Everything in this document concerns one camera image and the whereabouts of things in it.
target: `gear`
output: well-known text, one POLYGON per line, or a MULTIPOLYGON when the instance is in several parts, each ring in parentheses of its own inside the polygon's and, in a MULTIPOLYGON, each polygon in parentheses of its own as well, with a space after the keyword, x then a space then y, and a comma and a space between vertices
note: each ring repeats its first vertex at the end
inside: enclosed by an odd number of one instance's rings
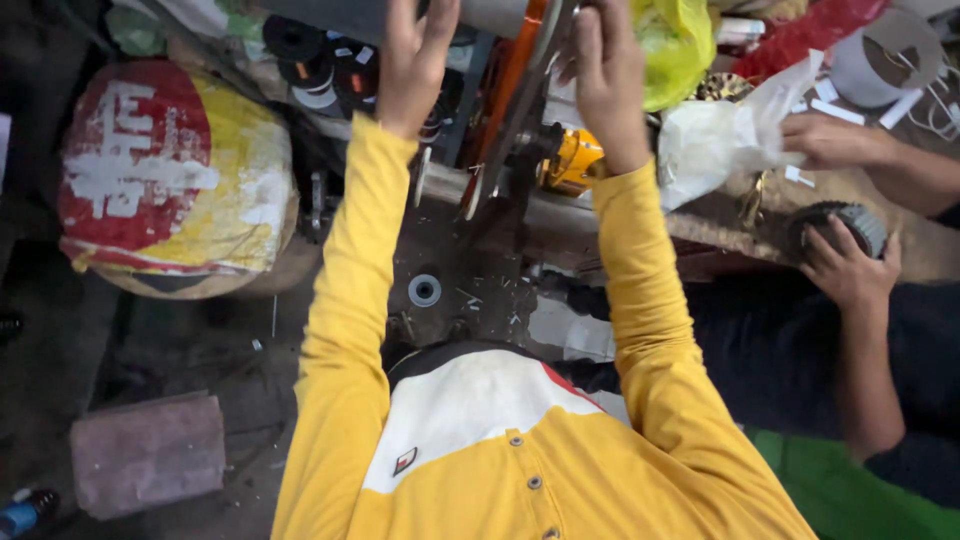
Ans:
POLYGON ((853 234, 856 244, 869 258, 880 258, 887 242, 886 226, 880 218, 873 215, 867 207, 859 203, 824 201, 797 210, 787 222, 787 243, 790 256, 799 261, 805 259, 806 244, 804 227, 810 225, 824 234, 824 238, 834 245, 830 234, 827 216, 837 216, 853 234))

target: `person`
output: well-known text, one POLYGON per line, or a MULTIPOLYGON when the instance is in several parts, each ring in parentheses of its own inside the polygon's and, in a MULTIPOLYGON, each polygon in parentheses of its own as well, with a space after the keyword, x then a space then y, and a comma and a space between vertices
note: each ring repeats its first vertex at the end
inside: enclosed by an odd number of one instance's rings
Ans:
POLYGON ((509 344, 453 342, 383 370, 406 165, 459 10, 433 0, 418 23, 415 8, 388 0, 376 117, 353 119, 273 537, 814 538, 693 341, 627 0, 579 10, 574 63, 578 108, 606 150, 609 175, 593 201, 633 428, 509 344))
MULTIPOLYGON (((804 169, 864 167, 891 202, 957 227, 960 162, 817 113, 789 116, 781 128, 784 150, 806 155, 804 169)), ((836 247, 807 232, 805 278, 687 286, 710 378, 737 421, 842 438, 881 479, 960 507, 960 284, 896 284, 896 233, 873 260, 839 220, 830 225, 836 247)), ((565 287, 574 310, 609 318, 602 288, 565 287)), ((617 391, 611 366, 555 367, 588 392, 617 391)))

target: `dark clothing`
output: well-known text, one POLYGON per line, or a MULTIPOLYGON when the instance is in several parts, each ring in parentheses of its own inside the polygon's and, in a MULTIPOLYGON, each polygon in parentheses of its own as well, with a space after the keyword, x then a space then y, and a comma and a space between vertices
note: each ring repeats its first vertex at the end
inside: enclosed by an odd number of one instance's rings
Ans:
MULTIPOLYGON (((734 420, 841 438, 833 399, 840 314, 830 299, 795 272, 697 283, 686 294, 707 373, 734 420)), ((602 288, 573 288, 569 297, 571 306, 609 320, 602 288)), ((888 345, 907 434, 866 466, 960 507, 960 283, 897 285, 888 345)), ((611 364, 595 364, 592 373, 574 367, 570 376, 574 385, 619 392, 611 364)))

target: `hand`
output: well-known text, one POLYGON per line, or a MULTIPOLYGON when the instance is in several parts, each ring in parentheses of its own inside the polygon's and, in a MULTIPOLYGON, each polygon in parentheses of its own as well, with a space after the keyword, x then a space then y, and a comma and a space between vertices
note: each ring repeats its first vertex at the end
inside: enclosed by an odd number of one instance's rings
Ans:
POLYGON ((460 0, 431 0, 416 21, 416 0, 387 0, 387 30, 380 47, 376 118, 380 126, 414 140, 440 95, 446 50, 460 17, 460 0))
POLYGON ((791 114, 780 129, 783 151, 806 154, 806 170, 880 165, 897 150, 897 140, 887 132, 826 114, 791 114))
POLYGON ((847 226, 834 215, 828 218, 839 252, 812 227, 807 226, 808 262, 800 265, 814 284, 841 310, 887 308, 890 291, 900 274, 900 236, 887 240, 883 260, 867 257, 847 226))
POLYGON ((592 0, 577 14, 574 39, 558 60, 561 83, 577 77, 577 109, 603 146, 614 175, 650 160, 643 113, 643 51, 627 0, 592 0))

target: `concrete floor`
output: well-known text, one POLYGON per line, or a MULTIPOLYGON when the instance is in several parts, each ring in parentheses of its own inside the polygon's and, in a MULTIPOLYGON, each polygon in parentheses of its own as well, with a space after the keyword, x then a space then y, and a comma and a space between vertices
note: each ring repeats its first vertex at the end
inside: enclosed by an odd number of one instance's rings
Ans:
MULTIPOLYGON (((458 254, 455 215, 454 207, 435 201, 408 211, 396 250, 390 312, 407 312, 418 344, 443 338, 453 317, 463 316, 478 338, 528 346, 545 359, 562 358, 562 347, 529 338, 527 323, 537 295, 520 278, 520 260, 458 254), (420 273, 442 284, 432 307, 414 307, 408 298, 407 285, 420 273), (469 297, 458 288, 482 300, 474 304, 480 309, 469 309, 469 297)), ((132 301, 121 301, 118 309, 118 289, 95 275, 73 274, 53 246, 33 246, 33 251, 14 260, 26 267, 13 268, 0 295, 0 307, 20 309, 27 320, 24 334, 0 351, 0 462, 5 463, 0 494, 25 485, 59 490, 60 515, 68 519, 53 531, 55 538, 268 538, 296 420, 292 386, 313 298, 312 277, 320 264, 276 298, 276 335, 271 336, 273 298, 169 302, 128 297, 132 301), (49 267, 46 274, 34 271, 38 264, 49 267), (59 289, 50 283, 59 283, 59 289), (255 339, 262 351, 254 349, 255 339), (258 358, 258 368, 221 381, 258 358), (75 510, 66 435, 76 418, 91 406, 203 388, 212 388, 220 400, 228 465, 235 467, 226 474, 223 491, 104 523, 75 510)))

